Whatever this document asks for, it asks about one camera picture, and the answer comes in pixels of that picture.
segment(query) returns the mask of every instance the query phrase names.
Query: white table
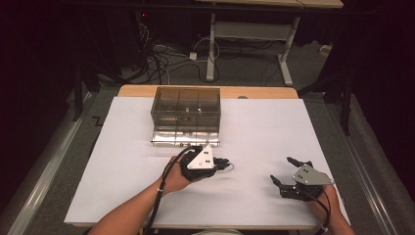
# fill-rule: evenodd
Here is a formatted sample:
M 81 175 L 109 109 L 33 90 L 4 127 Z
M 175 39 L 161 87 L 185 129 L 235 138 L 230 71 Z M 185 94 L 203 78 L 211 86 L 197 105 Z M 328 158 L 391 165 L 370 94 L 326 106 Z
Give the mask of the white table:
M 212 4 L 256 4 L 280 7 L 296 8 L 342 8 L 341 0 L 197 0 Z M 216 15 L 211 14 L 210 19 L 210 43 L 209 58 L 207 60 L 207 80 L 214 80 L 214 39 L 215 37 L 233 37 L 264 40 L 285 41 L 285 49 L 277 55 L 278 63 L 284 82 L 287 86 L 293 85 L 290 71 L 287 66 L 287 57 L 293 44 L 294 36 L 299 25 L 300 17 L 293 19 L 291 24 L 267 24 L 267 23 L 235 23 L 218 22 Z
M 91 226 L 156 180 L 181 148 L 152 146 L 153 97 L 115 97 L 65 223 Z M 286 160 L 312 161 L 332 174 L 300 99 L 222 99 L 218 158 L 235 168 L 161 200 L 154 227 L 312 229 L 301 201 L 282 199 L 270 174 L 294 184 Z

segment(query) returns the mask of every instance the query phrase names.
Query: table leg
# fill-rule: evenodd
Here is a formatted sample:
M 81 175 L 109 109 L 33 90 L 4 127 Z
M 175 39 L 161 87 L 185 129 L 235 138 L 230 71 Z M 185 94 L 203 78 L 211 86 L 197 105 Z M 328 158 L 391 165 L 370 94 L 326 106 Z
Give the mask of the table leg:
M 284 83 L 286 86 L 293 86 L 293 80 L 291 79 L 290 71 L 287 66 L 287 57 L 293 45 L 294 36 L 296 35 L 297 27 L 299 25 L 300 18 L 294 18 L 292 27 L 286 40 L 285 49 L 281 54 L 278 54 L 278 63 L 280 64 L 281 73 L 283 74 Z
M 216 22 L 216 15 L 211 14 L 210 19 L 210 39 L 207 57 L 207 80 L 214 80 L 214 24 Z

